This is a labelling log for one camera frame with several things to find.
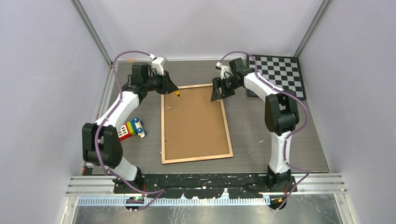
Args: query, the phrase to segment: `wooden tray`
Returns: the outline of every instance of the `wooden tray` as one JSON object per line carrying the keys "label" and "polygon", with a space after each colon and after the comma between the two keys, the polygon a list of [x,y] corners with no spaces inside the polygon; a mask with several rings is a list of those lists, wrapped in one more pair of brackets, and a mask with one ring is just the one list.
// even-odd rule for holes
{"label": "wooden tray", "polygon": [[179,87],[161,96],[162,164],[233,157],[223,100],[212,84]]}

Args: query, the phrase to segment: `wall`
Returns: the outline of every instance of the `wall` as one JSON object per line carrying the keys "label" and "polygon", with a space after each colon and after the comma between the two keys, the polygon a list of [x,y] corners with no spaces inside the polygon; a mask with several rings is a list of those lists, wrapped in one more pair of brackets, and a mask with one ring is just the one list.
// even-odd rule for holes
{"label": "wall", "polygon": [[[81,0],[107,51],[219,59],[233,50],[293,56],[321,1]],[[126,55],[126,58],[142,58]]]}
{"label": "wall", "polygon": [[0,217],[59,223],[107,65],[69,0],[0,6]]}
{"label": "wall", "polygon": [[396,2],[333,1],[300,62],[308,103],[358,223],[396,214]]}

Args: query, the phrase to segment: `wooden frame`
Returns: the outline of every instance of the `wooden frame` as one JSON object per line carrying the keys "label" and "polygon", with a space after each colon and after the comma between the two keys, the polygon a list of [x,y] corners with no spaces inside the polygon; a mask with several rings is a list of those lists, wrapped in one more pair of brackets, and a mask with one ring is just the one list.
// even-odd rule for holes
{"label": "wooden frame", "polygon": [[[179,89],[190,89],[190,88],[208,87],[208,86],[213,86],[213,84],[200,84],[200,85],[180,86]],[[224,109],[224,102],[223,102],[222,99],[220,100],[220,105],[221,105],[221,110],[222,110],[222,113],[223,113],[223,120],[224,120],[225,129],[226,129],[226,136],[227,136],[227,143],[228,143],[229,153],[228,154],[221,154],[221,155],[212,155],[212,156],[192,157],[192,158],[185,158],[185,159],[165,160],[165,109],[164,109],[165,101],[164,101],[164,95],[161,95],[161,161],[162,161],[162,164],[180,163],[180,162],[189,162],[189,161],[214,160],[214,159],[222,159],[222,158],[231,158],[231,157],[233,157],[233,148],[231,146],[230,132],[228,130],[226,111]]]}

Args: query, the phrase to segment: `black and white checkerboard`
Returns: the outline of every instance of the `black and white checkerboard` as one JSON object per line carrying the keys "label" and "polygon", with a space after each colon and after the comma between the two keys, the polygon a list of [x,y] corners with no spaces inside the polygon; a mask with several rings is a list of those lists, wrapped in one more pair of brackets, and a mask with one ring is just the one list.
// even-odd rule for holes
{"label": "black and white checkerboard", "polygon": [[[257,69],[263,78],[284,90],[296,92],[297,98],[306,99],[303,78],[298,58],[253,55],[257,61]],[[255,62],[247,59],[250,68],[255,67]]]}

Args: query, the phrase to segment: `robotic arm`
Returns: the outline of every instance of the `robotic arm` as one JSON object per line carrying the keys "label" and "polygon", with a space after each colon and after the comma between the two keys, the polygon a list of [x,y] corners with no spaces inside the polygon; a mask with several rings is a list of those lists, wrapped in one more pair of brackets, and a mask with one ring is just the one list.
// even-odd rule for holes
{"label": "robotic arm", "polygon": [[[287,135],[296,129],[299,123],[297,103],[290,97],[277,93],[274,89],[282,90],[295,96],[292,90],[280,89],[270,82],[271,87],[262,83],[255,75],[253,68],[248,69],[241,58],[234,59],[230,67],[217,63],[220,77],[214,78],[211,101],[235,95],[235,89],[243,86],[252,90],[265,102],[264,121],[271,132],[271,160],[267,167],[266,184],[271,188],[280,182],[289,182],[291,169],[283,160],[283,144]],[[289,160],[290,143],[286,145],[286,159]]]}
{"label": "robotic arm", "polygon": [[[168,71],[163,69],[166,58],[154,58],[153,55],[150,58],[153,59],[152,67],[147,63],[141,62],[133,64],[132,74],[128,76],[128,82],[121,88],[122,99],[120,99],[119,95],[101,118],[93,124],[86,123],[82,130],[84,161],[100,166],[95,150],[95,141],[101,139],[99,150],[104,165],[137,187],[143,184],[141,171],[123,157],[118,131],[130,113],[142,103],[149,91],[169,94],[178,90],[178,87],[171,81]],[[95,139],[99,124],[104,120],[105,123],[99,132],[99,140]]]}

